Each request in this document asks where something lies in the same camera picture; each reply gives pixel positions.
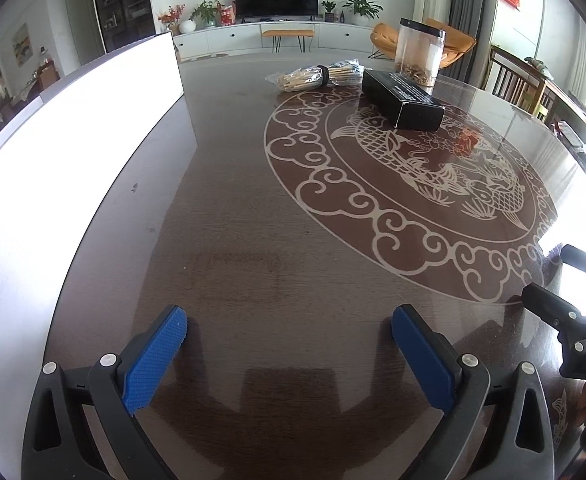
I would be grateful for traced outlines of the wooden dining chair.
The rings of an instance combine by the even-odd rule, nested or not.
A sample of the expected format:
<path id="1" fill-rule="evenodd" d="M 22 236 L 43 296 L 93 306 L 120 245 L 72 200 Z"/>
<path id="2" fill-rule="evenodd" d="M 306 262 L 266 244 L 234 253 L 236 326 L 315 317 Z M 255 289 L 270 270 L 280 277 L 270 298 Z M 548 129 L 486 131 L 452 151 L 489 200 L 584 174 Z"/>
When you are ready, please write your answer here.
<path id="1" fill-rule="evenodd" d="M 549 127 L 566 122 L 586 142 L 586 112 L 554 81 L 498 46 L 490 47 L 482 89 Z"/>

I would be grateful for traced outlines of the black rectangular box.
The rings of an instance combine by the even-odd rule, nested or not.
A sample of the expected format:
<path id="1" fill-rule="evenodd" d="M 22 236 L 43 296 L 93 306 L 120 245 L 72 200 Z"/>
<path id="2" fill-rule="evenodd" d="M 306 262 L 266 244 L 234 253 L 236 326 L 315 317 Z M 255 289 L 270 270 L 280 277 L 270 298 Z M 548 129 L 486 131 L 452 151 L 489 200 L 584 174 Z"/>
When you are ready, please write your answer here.
<path id="1" fill-rule="evenodd" d="M 394 129 L 434 132 L 445 115 L 441 102 L 400 73 L 367 68 L 361 90 Z"/>

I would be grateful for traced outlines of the clear plastic jar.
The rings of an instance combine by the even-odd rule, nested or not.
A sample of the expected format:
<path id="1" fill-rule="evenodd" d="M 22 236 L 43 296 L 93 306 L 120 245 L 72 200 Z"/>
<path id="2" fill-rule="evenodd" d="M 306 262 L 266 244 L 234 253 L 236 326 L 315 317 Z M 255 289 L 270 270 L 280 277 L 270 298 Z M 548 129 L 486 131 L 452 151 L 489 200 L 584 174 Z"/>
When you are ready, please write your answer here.
<path id="1" fill-rule="evenodd" d="M 445 32 L 407 18 L 400 20 L 399 32 L 395 70 L 423 88 L 433 88 L 442 58 Z M 410 32 L 426 32 L 429 38 L 436 39 L 436 44 L 431 44 L 429 52 L 425 52 L 424 48 L 413 51 L 413 48 L 409 46 L 412 40 L 409 36 Z"/>

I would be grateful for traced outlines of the orange lounge chair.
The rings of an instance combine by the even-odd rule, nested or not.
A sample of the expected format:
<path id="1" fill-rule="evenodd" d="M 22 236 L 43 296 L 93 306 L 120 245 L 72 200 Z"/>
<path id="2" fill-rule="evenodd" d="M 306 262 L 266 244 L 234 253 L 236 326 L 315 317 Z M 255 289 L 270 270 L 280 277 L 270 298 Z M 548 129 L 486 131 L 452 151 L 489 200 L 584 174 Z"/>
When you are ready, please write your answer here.
<path id="1" fill-rule="evenodd" d="M 442 58 L 439 63 L 440 68 L 446 68 L 456 63 L 476 45 L 475 38 L 464 34 L 459 29 L 433 20 L 433 18 L 428 18 L 425 24 L 445 32 L 444 42 L 442 43 Z M 385 23 L 376 24 L 370 34 L 370 40 L 375 48 L 372 58 L 379 58 L 384 54 L 391 60 L 395 60 L 399 36 L 400 32 L 397 29 L 393 29 L 392 26 Z M 410 32 L 409 36 L 412 38 L 409 46 L 413 48 L 413 51 L 418 50 L 418 48 L 424 48 L 425 52 L 429 52 L 431 44 L 436 44 L 436 39 L 429 38 L 426 32 Z"/>

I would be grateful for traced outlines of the bag of wooden sticks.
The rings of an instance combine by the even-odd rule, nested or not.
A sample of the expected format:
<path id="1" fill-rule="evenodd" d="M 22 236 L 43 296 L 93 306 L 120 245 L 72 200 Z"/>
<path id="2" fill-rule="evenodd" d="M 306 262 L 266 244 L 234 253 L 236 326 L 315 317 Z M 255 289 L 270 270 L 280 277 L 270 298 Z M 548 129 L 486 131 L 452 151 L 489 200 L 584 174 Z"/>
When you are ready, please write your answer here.
<path id="1" fill-rule="evenodd" d="M 290 73 L 271 74 L 266 80 L 282 92 L 301 92 L 325 87 L 358 86 L 365 68 L 358 60 L 297 68 Z"/>

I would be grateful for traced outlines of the green potted plant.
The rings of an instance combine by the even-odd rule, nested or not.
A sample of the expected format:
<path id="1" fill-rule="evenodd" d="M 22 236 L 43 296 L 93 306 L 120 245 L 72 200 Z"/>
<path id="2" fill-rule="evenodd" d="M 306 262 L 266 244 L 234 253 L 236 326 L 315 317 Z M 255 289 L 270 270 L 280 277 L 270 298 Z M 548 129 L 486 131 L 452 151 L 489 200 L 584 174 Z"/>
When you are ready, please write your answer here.
<path id="1" fill-rule="evenodd" d="M 343 7 L 351 12 L 353 23 L 359 25 L 366 25 L 371 20 L 377 20 L 384 10 L 383 6 L 375 0 L 344 0 Z"/>

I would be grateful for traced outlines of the white tv cabinet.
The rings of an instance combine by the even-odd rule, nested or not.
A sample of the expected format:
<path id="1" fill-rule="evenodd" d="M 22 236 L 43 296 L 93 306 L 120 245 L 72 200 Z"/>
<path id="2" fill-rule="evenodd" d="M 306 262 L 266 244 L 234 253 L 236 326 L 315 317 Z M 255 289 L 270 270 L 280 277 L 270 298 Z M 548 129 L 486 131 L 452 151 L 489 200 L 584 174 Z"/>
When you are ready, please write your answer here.
<path id="1" fill-rule="evenodd" d="M 341 22 L 281 21 L 253 22 L 208 27 L 173 37 L 181 62 L 199 58 L 320 51 L 377 52 L 370 39 L 372 28 Z"/>

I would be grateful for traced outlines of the red flowers white vase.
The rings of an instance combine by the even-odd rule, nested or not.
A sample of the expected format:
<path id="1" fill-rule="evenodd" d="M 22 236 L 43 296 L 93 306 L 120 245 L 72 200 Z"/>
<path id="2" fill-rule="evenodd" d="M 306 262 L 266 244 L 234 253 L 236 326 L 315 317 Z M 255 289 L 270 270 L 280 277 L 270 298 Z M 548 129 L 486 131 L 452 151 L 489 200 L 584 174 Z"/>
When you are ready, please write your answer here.
<path id="1" fill-rule="evenodd" d="M 176 6 L 169 6 L 168 9 L 157 16 L 157 20 L 173 35 L 190 34 L 197 29 L 192 18 L 184 18 L 186 6 L 178 3 Z"/>

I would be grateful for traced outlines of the wooden bench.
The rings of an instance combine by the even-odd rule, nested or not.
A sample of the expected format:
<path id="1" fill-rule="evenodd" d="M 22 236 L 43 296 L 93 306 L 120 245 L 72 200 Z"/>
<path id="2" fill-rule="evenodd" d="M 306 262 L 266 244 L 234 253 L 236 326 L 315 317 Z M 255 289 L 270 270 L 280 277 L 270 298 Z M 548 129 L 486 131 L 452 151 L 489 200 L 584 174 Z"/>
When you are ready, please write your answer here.
<path id="1" fill-rule="evenodd" d="M 267 29 L 261 32 L 261 38 L 270 41 L 272 52 L 280 52 L 284 41 L 295 40 L 301 52 L 307 51 L 307 42 L 315 38 L 314 29 Z"/>

